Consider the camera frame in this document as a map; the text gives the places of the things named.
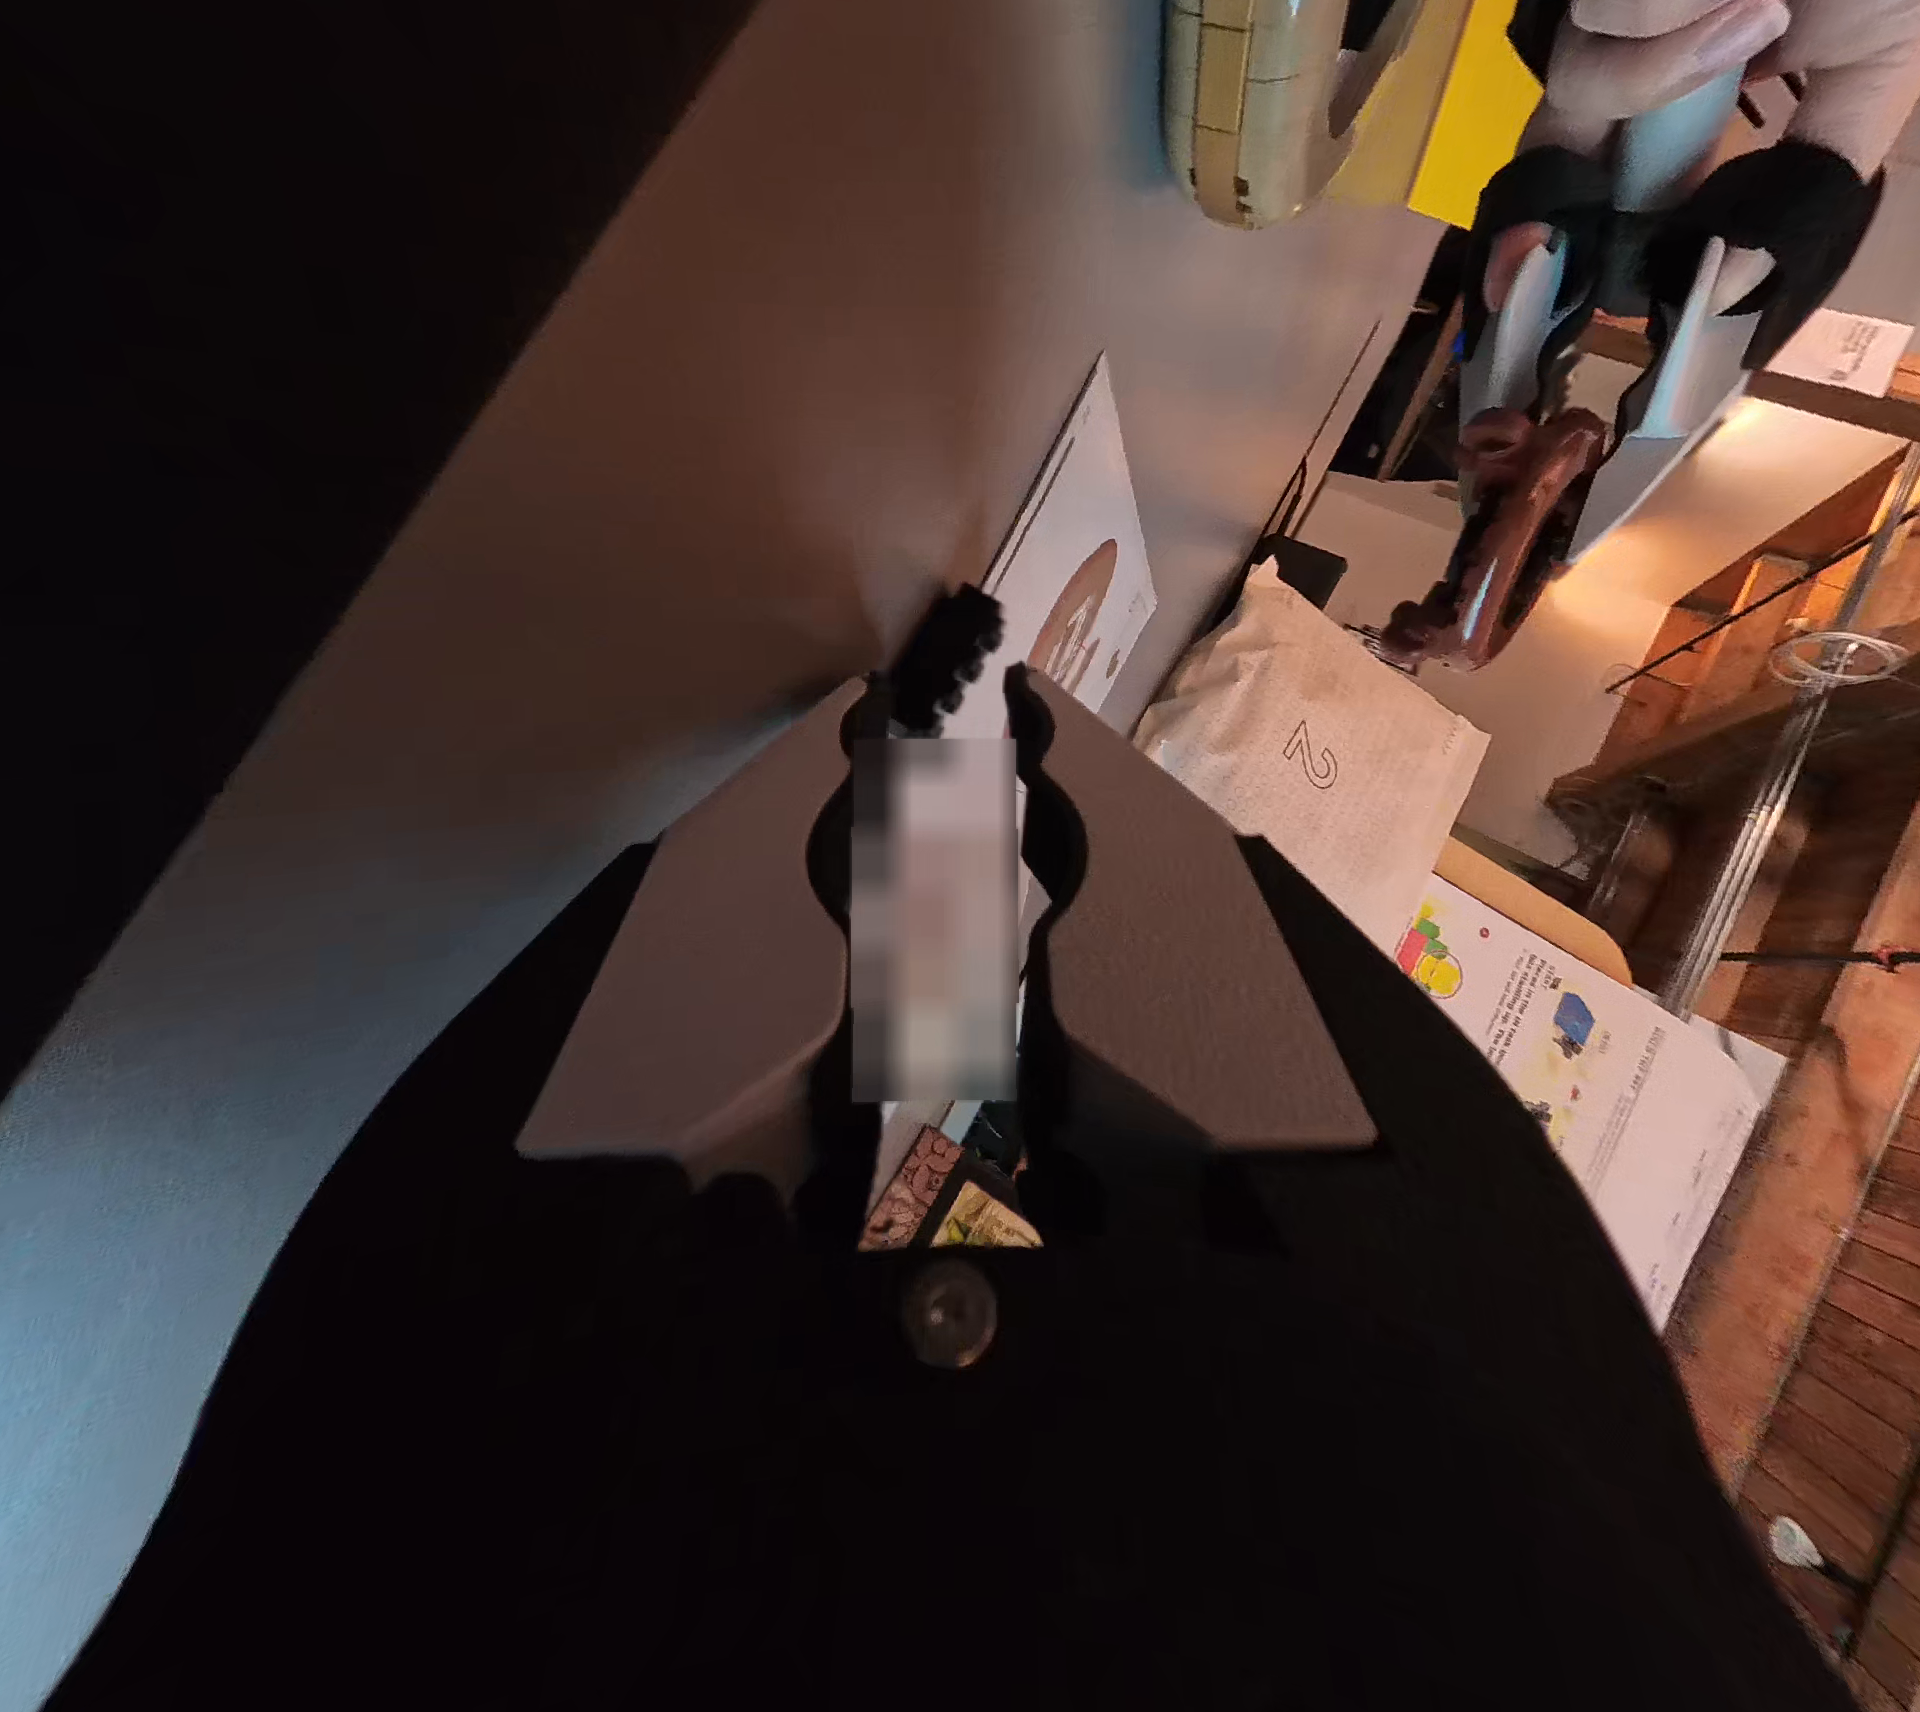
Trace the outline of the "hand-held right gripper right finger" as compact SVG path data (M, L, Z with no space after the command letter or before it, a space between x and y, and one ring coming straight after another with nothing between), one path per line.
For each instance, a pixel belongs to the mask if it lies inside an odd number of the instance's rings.
M1225 818L1045 673L1007 673L1044 908L1020 1206L1041 1235L1235 1235L1247 1181L1379 1128Z

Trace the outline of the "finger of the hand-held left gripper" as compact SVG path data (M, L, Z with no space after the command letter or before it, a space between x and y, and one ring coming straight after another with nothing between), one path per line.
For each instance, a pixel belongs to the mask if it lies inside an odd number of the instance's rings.
M1549 237L1519 262L1503 303L1487 316L1470 355L1457 366L1457 415L1491 409L1537 418L1548 372L1567 342L1578 309L1564 296L1571 242Z
M1692 278L1648 301L1652 355L1616 408L1617 438L1571 528L1570 561L1626 526L1737 403L1764 321L1754 300L1775 265L1769 249L1708 237Z

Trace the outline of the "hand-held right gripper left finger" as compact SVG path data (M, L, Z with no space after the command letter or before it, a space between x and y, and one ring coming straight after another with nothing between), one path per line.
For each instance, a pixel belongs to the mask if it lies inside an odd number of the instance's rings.
M766 1180L807 1239L857 1239L880 1108L851 1100L851 752L885 679L828 692L674 819L525 1112L531 1163Z

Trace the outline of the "brown brick bowl model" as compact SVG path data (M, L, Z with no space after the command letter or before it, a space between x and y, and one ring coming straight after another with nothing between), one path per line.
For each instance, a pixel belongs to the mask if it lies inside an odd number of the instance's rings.
M1427 594L1381 626L1379 658L1414 673L1427 663L1475 672L1503 653L1567 563L1609 438L1586 408L1471 415L1457 439L1462 530Z

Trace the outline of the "white numbered paper bag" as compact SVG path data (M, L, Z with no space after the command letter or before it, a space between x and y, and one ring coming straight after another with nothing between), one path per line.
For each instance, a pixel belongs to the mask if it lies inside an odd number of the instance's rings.
M1490 736L1265 561L1177 662L1132 742L1391 951Z

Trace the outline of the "black toothed brick piece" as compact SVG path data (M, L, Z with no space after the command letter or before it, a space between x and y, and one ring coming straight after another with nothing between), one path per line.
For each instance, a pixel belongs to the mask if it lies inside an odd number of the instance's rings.
M934 597L885 673L888 730L937 740L1003 641L996 596L971 581Z

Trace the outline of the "grey desk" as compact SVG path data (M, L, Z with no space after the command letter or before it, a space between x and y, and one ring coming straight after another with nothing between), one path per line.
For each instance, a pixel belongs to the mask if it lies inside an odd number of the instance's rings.
M3 1596L99 1612L300 1208L994 554L1099 355L1154 678L1438 227L1233 234L1160 0L3 0Z

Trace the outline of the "person's left hand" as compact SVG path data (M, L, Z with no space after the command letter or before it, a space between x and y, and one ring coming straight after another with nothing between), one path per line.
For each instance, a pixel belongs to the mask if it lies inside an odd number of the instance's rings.
M1528 136L1593 152L1621 122L1743 71L1789 19L1788 0L1567 0Z

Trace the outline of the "white paper card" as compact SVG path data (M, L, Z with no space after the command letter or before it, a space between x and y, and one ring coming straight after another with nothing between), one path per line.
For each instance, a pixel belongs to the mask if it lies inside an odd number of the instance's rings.
M1772 376L1861 398L1883 398L1908 344L1908 328L1836 308L1815 308L1768 359Z

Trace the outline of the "yellow plastic bin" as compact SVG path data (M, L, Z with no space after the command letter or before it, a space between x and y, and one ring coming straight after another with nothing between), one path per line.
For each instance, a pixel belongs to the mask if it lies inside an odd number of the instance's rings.
M1424 0L1355 118L1327 197L1465 227L1516 152L1542 90L1507 26L1518 0Z

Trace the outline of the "clear acrylic stand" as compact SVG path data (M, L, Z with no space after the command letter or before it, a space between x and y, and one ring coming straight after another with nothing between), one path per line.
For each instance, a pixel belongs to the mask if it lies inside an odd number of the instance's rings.
M1779 833L1786 810L1811 758L1811 746L1833 692L1883 682L1903 653L1863 626L1861 614L1890 555L1908 533L1915 512L1917 445L1908 443L1894 474L1883 515L1871 528L1863 555L1836 605L1836 618L1774 653L1774 672L1788 687L1788 716L1748 789L1732 844L1715 866L1686 939L1662 981L1657 1002L1677 1020L1697 1011L1702 993L1723 963L1730 936L1757 883L1764 859Z

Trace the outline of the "printed instruction poster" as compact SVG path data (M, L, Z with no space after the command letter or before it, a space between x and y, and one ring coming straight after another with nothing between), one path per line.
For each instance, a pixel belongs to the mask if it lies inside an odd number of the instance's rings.
M1440 871L1393 958L1542 1129L1664 1329L1783 1053L1675 1015Z

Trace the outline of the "open instruction booklet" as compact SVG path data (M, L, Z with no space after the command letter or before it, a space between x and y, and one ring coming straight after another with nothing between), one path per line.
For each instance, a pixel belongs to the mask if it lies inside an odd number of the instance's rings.
M1157 608L1107 353L1097 353L985 570L999 658L1097 711Z

